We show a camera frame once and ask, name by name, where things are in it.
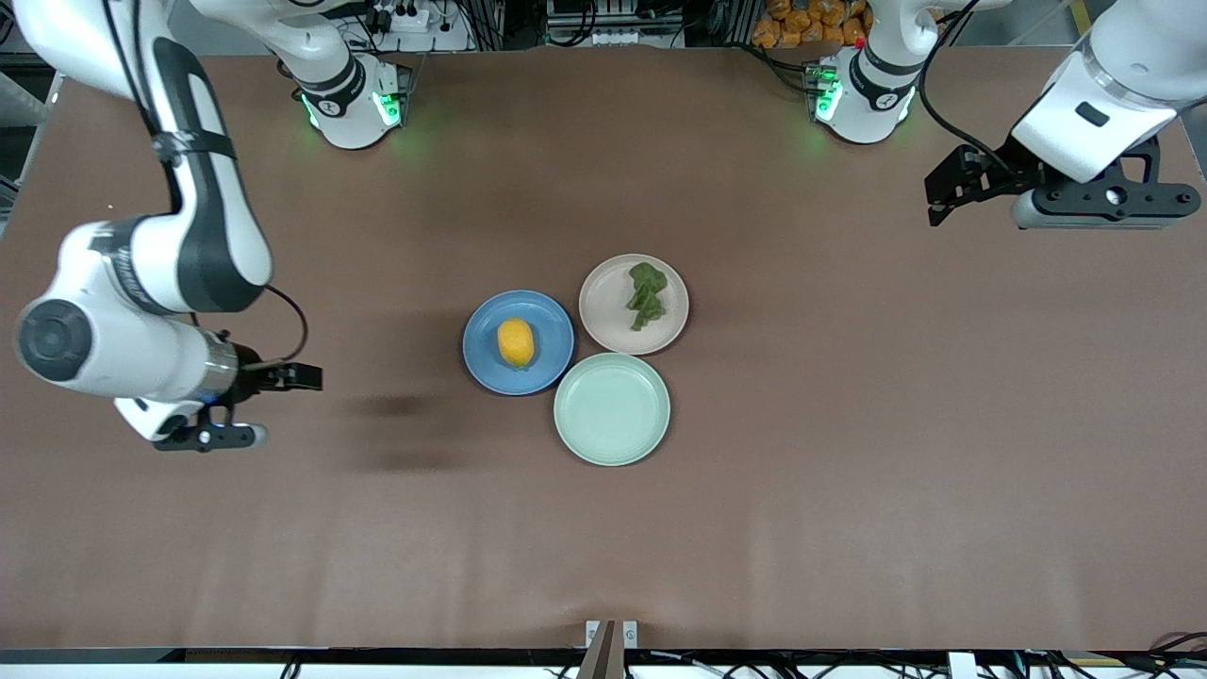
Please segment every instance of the lemon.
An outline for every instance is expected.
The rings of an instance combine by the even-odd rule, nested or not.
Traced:
[[[532,327],[519,317],[505,320],[498,326],[498,353],[515,368],[526,367],[536,353]]]

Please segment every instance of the brown table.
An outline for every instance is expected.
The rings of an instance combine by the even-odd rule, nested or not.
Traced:
[[[998,141],[1060,51],[950,49],[937,106]],[[163,455],[0,352],[0,643],[1147,648],[1207,627],[1207,212],[926,224],[955,145],[921,111],[856,147],[740,53],[428,60],[410,124],[327,146],[272,59],[208,62],[321,394],[261,397],[255,452]],[[1165,176],[1197,174],[1180,128]],[[161,210],[130,104],[64,89],[0,244],[2,326],[77,223]],[[494,397],[486,297],[664,257],[693,315],[649,358],[675,417],[624,469]],[[204,316],[266,356],[266,297]],[[599,352],[581,336],[579,357]]]

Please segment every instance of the broccoli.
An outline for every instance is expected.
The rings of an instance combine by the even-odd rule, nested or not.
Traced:
[[[658,299],[658,292],[666,287],[666,274],[647,262],[641,262],[629,269],[629,275],[632,277],[634,293],[625,308],[637,311],[632,329],[641,329],[647,322],[661,317],[665,312],[661,300]]]

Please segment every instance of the light green plate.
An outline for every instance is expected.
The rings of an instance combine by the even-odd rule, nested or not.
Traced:
[[[553,420],[566,446],[602,467],[632,464],[666,435],[671,398],[646,362],[597,355],[570,369],[553,400]]]

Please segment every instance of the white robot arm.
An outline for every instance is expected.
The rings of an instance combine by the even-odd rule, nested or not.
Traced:
[[[932,226],[1005,193],[1019,194],[1013,216],[1022,228],[1161,228],[1193,213],[1194,187],[1158,181],[1155,135],[1207,98],[1205,29],[1200,0],[1115,2],[1005,144],[961,145],[927,176]],[[1142,159],[1144,176],[1126,176],[1120,158]]]
[[[340,148],[363,148],[402,124],[410,70],[352,54],[321,12],[352,0],[192,0],[202,14],[250,33],[302,89],[310,123]]]
[[[939,39],[928,10],[962,10],[968,2],[869,0],[875,23],[863,47],[842,47],[822,60],[838,77],[814,103],[816,119],[856,144],[887,137],[909,113],[919,71]],[[1009,4],[1010,0],[980,0],[973,10],[995,10]]]
[[[229,421],[234,405],[261,391],[321,388],[321,371],[264,365],[225,334],[171,317],[243,310],[273,273],[205,71],[171,37],[158,0],[21,0],[16,11],[53,66],[135,101],[173,204],[68,234],[49,288],[21,314],[22,362],[47,382],[115,399],[163,450],[263,444],[262,427]],[[214,405],[227,409],[225,427],[209,421]]]

